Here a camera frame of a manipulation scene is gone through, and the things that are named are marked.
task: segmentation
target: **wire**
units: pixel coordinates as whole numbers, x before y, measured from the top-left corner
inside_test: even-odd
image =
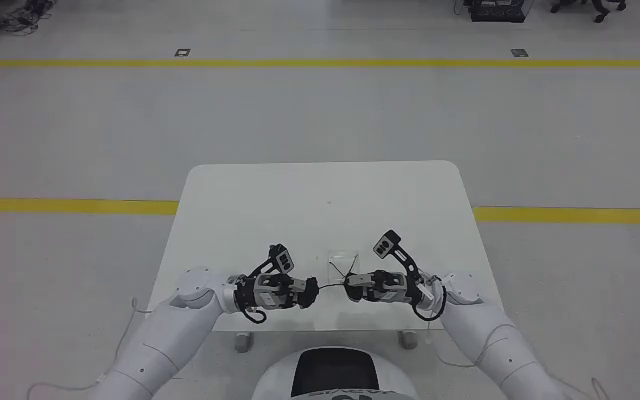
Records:
[[[464,0],[462,0],[462,6],[460,7],[460,11],[458,11],[458,12],[456,12],[456,4],[458,4],[458,0],[455,0],[453,2],[453,13],[455,15],[460,15],[460,14],[462,14],[462,9],[465,7]]]
[[[328,285],[320,286],[320,287],[318,288],[318,290],[320,290],[320,289],[324,289],[324,288],[329,287],[329,286],[343,286],[343,285],[344,285],[344,283],[330,283],[330,284],[328,284]]]
[[[416,304],[411,305],[411,308],[413,309],[413,313],[418,318],[420,318],[423,321],[431,322],[431,321],[435,321],[436,319],[440,318],[440,316],[442,316],[442,313],[444,313],[444,307],[447,304],[447,289],[445,289],[444,285],[441,285],[441,287],[442,287],[442,304],[440,305],[440,309],[438,310],[436,315],[433,315],[431,317],[425,317],[424,315],[418,312],[418,308]]]
[[[262,324],[262,323],[264,323],[264,321],[266,321],[266,320],[267,320],[267,314],[266,314],[264,311],[262,311],[262,310],[255,310],[255,311],[254,311],[256,314],[260,314],[260,315],[262,315],[262,319],[255,319],[255,318],[253,318],[251,315],[249,315],[249,314],[247,313],[247,310],[245,310],[245,308],[244,308],[244,307],[240,308],[240,312],[242,312],[242,314],[243,314],[243,315],[244,315],[244,316],[245,316],[249,321],[253,322],[254,324]]]
[[[351,273],[351,270],[353,269],[353,266],[356,265],[356,260],[358,259],[358,256],[360,254],[356,253],[356,256],[353,257],[353,262],[351,263],[351,266],[349,267],[349,271],[347,271],[347,275],[349,275]]]
[[[336,265],[335,265],[334,263],[332,263],[331,261],[329,261],[329,264],[331,264],[331,265],[333,266],[333,268],[335,268],[335,269],[336,269],[336,271],[338,271],[338,273],[339,273],[340,275],[342,275],[342,277],[343,277],[343,278],[345,277],[345,276],[344,276],[344,274],[343,274],[342,272],[340,272],[340,270],[338,269],[338,267],[336,267]]]
[[[131,323],[133,322],[133,317],[135,317],[136,313],[141,313],[141,314],[149,314],[153,311],[148,311],[148,310],[139,310],[137,308],[138,305],[138,299],[136,299],[135,297],[133,299],[131,299],[131,316],[129,317],[129,322],[127,322],[127,326],[124,328],[124,332],[122,332],[122,336],[120,336],[120,339],[118,340],[118,345],[116,346],[116,350],[113,353],[113,361],[111,361],[111,364],[109,364],[109,368],[107,368],[102,375],[100,375],[98,377],[98,379],[93,382],[91,385],[87,385],[87,386],[63,386],[63,385],[58,385],[55,383],[50,383],[50,382],[35,382],[33,384],[31,384],[29,386],[29,388],[27,389],[27,394],[26,394],[26,399],[27,400],[31,400],[31,392],[33,391],[33,389],[39,387],[39,386],[45,386],[45,387],[50,387],[53,389],[58,389],[58,390],[66,390],[68,392],[82,392],[85,390],[89,390],[93,387],[95,387],[98,383],[102,382],[102,380],[107,376],[107,374],[109,373],[109,371],[111,371],[111,369],[113,368],[113,366],[116,364],[116,361],[118,360],[118,353],[120,353],[120,348],[122,347],[122,343],[124,342],[124,338],[127,336],[127,333],[129,332],[129,328],[131,328]]]

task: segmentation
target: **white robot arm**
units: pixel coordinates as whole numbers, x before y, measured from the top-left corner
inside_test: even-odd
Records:
[[[266,273],[260,273],[268,265]],[[220,277],[209,268],[185,272],[176,292],[142,322],[122,356],[90,393],[90,400],[149,400],[196,354],[223,313],[241,312],[254,323],[266,320],[257,310],[309,307],[318,295],[315,278],[288,273],[293,261],[282,245],[250,275]],[[249,312],[262,315],[258,320]]]
[[[407,275],[378,270],[347,274],[344,288],[352,301],[404,302],[424,321],[440,318],[462,353],[491,378],[509,399],[563,400],[566,397],[536,360],[513,322],[484,302],[470,275],[440,280],[419,270],[388,231],[374,251],[393,255]],[[272,268],[260,273],[268,264]],[[90,395],[91,400],[149,400],[196,354],[223,313],[242,312],[264,322],[264,309],[309,307],[318,294],[315,278],[289,277],[293,262],[284,246],[273,246],[269,259],[249,276],[213,276],[208,268],[187,271],[176,293],[160,303],[141,324],[113,368]],[[425,317],[418,310],[434,312]],[[256,320],[247,311],[263,316]]]
[[[418,269],[399,242],[400,236],[388,231],[373,249],[380,258],[395,257],[407,275],[386,271],[348,275],[345,289],[351,300],[410,303],[420,319],[439,318],[462,353],[508,399],[566,399],[513,321],[480,298],[471,275],[449,274],[442,280],[431,276]],[[435,314],[424,317],[418,309]]]

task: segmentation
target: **cable on floor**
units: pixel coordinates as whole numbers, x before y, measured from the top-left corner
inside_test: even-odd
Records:
[[[489,348],[489,340],[491,339],[491,336],[493,336],[493,334],[500,328],[505,328],[505,327],[509,327],[512,329],[515,329],[516,331],[518,331],[518,333],[520,333],[522,335],[522,332],[520,332],[520,330],[518,330],[518,328],[512,324],[500,324],[498,326],[496,326],[495,328],[493,328],[493,330],[491,332],[489,332],[489,334],[487,335],[486,340],[484,341],[484,344],[482,346],[482,351],[480,352],[480,355],[478,356],[478,358],[471,364],[458,364],[458,363],[454,363],[451,361],[447,361],[444,360],[442,358],[442,356],[440,356],[440,354],[438,353],[438,348],[436,347],[435,342],[433,343],[433,351],[436,353],[436,358],[438,359],[438,361],[440,361],[442,364],[444,365],[448,365],[450,367],[456,367],[456,368],[473,368],[473,367],[477,367],[478,364],[480,364],[480,362],[482,361],[482,358],[485,355],[486,350]],[[430,335],[431,331],[431,322],[427,323],[427,332]],[[540,359],[536,354],[533,348],[531,348],[531,352],[534,354],[534,356],[536,357],[536,359]],[[590,396],[589,394],[585,393],[584,391],[578,389],[577,387],[571,385],[570,383],[567,383],[565,381],[563,381],[562,379],[558,378],[557,376],[555,376],[554,374],[550,373],[549,371],[547,371],[547,374],[555,379],[556,381],[560,382],[561,384],[570,387],[571,389],[575,390],[576,392],[580,393],[581,395],[583,395],[584,397],[586,397],[587,399],[590,400],[610,400],[609,395],[607,394],[606,390],[604,390],[604,387],[602,386],[602,384],[600,383],[600,381],[595,378],[592,377],[591,378],[591,386],[593,387],[593,391],[596,394],[596,398]]]
[[[58,390],[65,390],[67,392],[83,392],[85,390],[89,390],[95,387],[98,383],[102,382],[104,378],[107,376],[107,374],[109,373],[109,371],[111,371],[111,368],[113,368],[113,366],[116,364],[116,361],[118,360],[118,354],[120,353],[120,348],[122,347],[122,343],[124,343],[124,338],[127,336],[127,333],[129,332],[129,328],[131,328],[133,317],[135,317],[136,313],[149,314],[152,312],[149,310],[138,309],[138,299],[136,299],[135,297],[131,299],[131,309],[132,311],[131,311],[131,316],[129,317],[129,322],[127,322],[127,326],[124,328],[124,332],[122,333],[122,336],[120,336],[120,339],[118,340],[118,345],[116,346],[116,350],[113,354],[113,360],[111,361],[111,364],[109,364],[109,368],[107,368],[102,373],[102,375],[100,375],[98,379],[96,379],[95,382],[87,386],[64,386],[64,385],[58,385],[56,383],[50,383],[50,382],[35,382],[31,384],[27,389],[26,399],[31,400],[31,392],[33,391],[33,389],[40,386],[49,387],[49,388],[58,389]]]

